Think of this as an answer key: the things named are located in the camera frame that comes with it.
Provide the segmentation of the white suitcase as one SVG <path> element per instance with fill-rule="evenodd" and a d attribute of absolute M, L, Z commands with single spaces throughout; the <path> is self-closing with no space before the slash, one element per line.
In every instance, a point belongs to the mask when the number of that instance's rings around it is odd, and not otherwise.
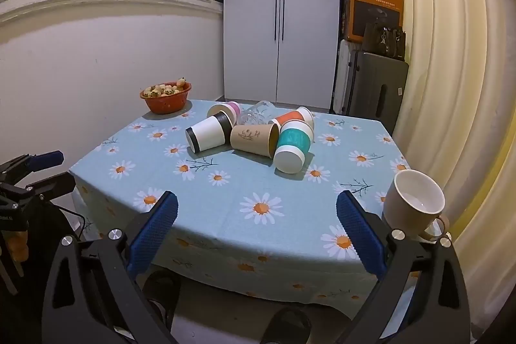
<path fill-rule="evenodd" d="M 360 46 L 361 44 L 348 42 L 345 39 L 340 41 L 332 97 L 332 108 L 336 114 L 343 113 L 348 73 L 352 69 L 352 55 L 360 49 Z"/>

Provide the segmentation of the brown kraft paper cup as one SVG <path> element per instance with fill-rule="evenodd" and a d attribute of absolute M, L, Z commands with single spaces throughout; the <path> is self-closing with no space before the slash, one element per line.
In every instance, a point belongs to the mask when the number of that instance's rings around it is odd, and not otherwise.
<path fill-rule="evenodd" d="M 279 128 L 276 124 L 238 125 L 232 129 L 230 144 L 233 149 L 265 156 L 274 157 Z"/>

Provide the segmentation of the orange and white paper cup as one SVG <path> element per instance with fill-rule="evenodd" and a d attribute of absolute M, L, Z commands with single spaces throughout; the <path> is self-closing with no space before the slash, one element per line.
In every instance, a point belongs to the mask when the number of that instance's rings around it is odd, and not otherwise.
<path fill-rule="evenodd" d="M 311 129 L 314 129 L 314 115 L 313 113 L 304 106 L 299 106 L 299 108 L 284 113 L 280 116 L 277 116 L 269 121 L 269 124 L 275 124 L 281 129 L 287 122 L 289 121 L 303 121 L 308 124 Z"/>

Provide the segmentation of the dark grey suitcase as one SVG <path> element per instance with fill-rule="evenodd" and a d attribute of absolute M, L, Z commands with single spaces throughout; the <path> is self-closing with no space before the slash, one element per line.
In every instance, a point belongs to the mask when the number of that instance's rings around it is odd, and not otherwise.
<path fill-rule="evenodd" d="M 343 114 L 380 121 L 392 134 L 402 105 L 408 64 L 362 50 L 351 53 Z"/>

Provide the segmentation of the blue daisy tablecloth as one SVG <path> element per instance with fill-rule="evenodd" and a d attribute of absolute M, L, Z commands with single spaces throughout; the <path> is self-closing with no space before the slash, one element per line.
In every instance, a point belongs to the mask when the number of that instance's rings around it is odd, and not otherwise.
<path fill-rule="evenodd" d="M 336 214 L 340 192 L 380 214 L 394 175 L 408 167 L 378 121 L 319 113 L 303 169 L 278 172 L 265 157 L 228 147 L 195 155 L 187 127 L 210 103 L 144 115 L 85 155 L 71 172 L 88 238 L 124 228 L 163 192 L 178 217 L 158 266 L 247 296 L 317 303 L 354 316 L 375 284 Z"/>

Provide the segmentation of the white double door wardrobe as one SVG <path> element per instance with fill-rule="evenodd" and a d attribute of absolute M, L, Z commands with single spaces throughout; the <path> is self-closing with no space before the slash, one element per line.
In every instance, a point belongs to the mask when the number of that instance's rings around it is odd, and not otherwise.
<path fill-rule="evenodd" d="M 329 109 L 339 0 L 224 0 L 229 100 Z"/>

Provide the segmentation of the cream curtain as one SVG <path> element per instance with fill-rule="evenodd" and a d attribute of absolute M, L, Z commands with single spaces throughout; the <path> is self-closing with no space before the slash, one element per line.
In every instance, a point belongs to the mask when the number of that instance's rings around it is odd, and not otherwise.
<path fill-rule="evenodd" d="M 394 138 L 432 177 L 475 334 L 515 287 L 515 0 L 405 0 L 408 83 Z"/>

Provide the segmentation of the clear glass cup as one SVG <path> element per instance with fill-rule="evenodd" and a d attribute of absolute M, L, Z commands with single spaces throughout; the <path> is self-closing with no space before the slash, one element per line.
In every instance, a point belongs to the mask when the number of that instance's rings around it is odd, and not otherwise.
<path fill-rule="evenodd" d="M 267 100 L 261 100 L 244 109 L 237 119 L 238 125 L 265 125 L 276 115 L 277 108 Z"/>

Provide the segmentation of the teal and white paper cup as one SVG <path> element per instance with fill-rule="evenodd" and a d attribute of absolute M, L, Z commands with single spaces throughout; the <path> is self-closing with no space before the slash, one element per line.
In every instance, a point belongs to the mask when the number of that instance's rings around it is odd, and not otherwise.
<path fill-rule="evenodd" d="M 281 128 L 273 163 L 279 171 L 294 175 L 300 172 L 314 142 L 311 126 L 300 120 L 287 121 Z"/>

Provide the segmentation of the dark handbag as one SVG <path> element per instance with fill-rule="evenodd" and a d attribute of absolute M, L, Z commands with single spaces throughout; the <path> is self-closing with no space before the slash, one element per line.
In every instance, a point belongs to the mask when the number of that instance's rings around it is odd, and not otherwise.
<path fill-rule="evenodd" d="M 387 58 L 405 60 L 406 33 L 400 26 L 367 24 L 361 50 Z"/>

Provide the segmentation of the black and white paper cup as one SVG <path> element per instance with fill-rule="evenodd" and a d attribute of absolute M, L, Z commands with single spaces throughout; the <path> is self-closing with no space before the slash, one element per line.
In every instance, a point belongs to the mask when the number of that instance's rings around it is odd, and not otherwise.
<path fill-rule="evenodd" d="M 185 136 L 194 154 L 230 143 L 232 121 L 223 111 L 187 127 Z"/>

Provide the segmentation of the pink and white paper cup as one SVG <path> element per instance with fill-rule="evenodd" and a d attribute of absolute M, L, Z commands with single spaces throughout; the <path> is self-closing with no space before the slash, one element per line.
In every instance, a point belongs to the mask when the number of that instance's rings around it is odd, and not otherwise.
<path fill-rule="evenodd" d="M 219 112 L 224 112 L 234 126 L 237 124 L 238 118 L 241 116 L 241 111 L 242 109 L 240 104 L 235 101 L 216 102 L 208 109 L 206 116 L 211 117 Z"/>

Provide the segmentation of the orange and black cardboard box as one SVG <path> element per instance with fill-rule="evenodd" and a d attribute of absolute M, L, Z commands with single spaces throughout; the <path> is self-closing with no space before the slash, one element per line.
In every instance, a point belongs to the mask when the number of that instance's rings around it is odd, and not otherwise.
<path fill-rule="evenodd" d="M 404 0 L 344 0 L 344 39 L 360 44 L 368 24 L 403 24 Z"/>

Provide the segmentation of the beige ceramic mug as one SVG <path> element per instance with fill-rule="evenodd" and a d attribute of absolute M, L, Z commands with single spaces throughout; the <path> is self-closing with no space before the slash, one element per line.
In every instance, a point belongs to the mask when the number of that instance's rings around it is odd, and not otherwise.
<path fill-rule="evenodd" d="M 396 174 L 387 191 L 382 217 L 392 230 L 409 238 L 436 241 L 447 234 L 450 222 L 444 215 L 446 199 L 439 185 L 414 169 Z"/>

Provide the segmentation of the red bowl with snacks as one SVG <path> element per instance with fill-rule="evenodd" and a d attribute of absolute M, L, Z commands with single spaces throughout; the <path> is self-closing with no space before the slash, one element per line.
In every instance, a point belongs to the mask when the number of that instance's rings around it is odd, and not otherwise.
<path fill-rule="evenodd" d="M 187 101 L 192 84 L 185 78 L 176 81 L 151 85 L 140 92 L 150 112 L 168 114 L 181 111 Z"/>

